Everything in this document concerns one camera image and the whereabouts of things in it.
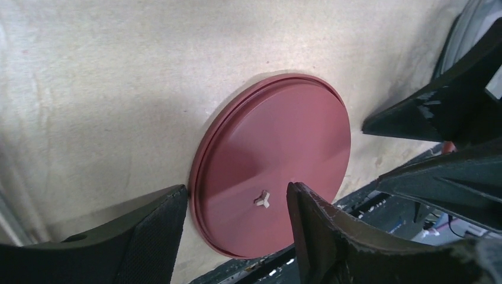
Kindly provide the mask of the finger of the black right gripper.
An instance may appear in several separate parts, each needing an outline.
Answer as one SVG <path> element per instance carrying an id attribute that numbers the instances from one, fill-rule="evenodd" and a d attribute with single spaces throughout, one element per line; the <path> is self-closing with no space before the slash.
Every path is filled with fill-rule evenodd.
<path id="1" fill-rule="evenodd" d="M 501 139 L 401 166 L 377 190 L 501 232 Z"/>
<path id="2" fill-rule="evenodd" d="M 501 136 L 501 100 L 485 87 L 501 67 L 501 19 L 464 57 L 407 99 L 368 117 L 362 132 L 423 141 L 483 143 Z"/>

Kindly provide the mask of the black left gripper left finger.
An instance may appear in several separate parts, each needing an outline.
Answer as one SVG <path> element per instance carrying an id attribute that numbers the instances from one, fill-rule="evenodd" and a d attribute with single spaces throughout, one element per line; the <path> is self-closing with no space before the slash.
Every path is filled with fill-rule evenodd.
<path id="1" fill-rule="evenodd" d="M 61 242 L 1 245 L 1 283 L 170 283 L 188 206 L 185 185 Z"/>

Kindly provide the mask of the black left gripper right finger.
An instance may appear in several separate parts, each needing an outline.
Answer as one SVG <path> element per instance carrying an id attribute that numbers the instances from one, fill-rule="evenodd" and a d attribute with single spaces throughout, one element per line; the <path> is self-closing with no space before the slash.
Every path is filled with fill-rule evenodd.
<path id="1" fill-rule="evenodd" d="M 501 241 L 430 246 L 395 237 L 289 183 L 287 205 L 301 283 L 500 283 Z"/>

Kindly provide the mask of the dark red round lid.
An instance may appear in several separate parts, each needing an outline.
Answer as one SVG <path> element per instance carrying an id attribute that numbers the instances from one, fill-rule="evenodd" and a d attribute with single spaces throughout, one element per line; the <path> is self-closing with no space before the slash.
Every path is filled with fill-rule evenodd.
<path id="1" fill-rule="evenodd" d="M 283 73 L 236 93 L 205 132 L 189 174 L 191 215 L 201 238 L 237 259 L 288 247 L 288 184 L 309 183 L 332 201 L 350 145 L 347 109 L 325 80 Z"/>

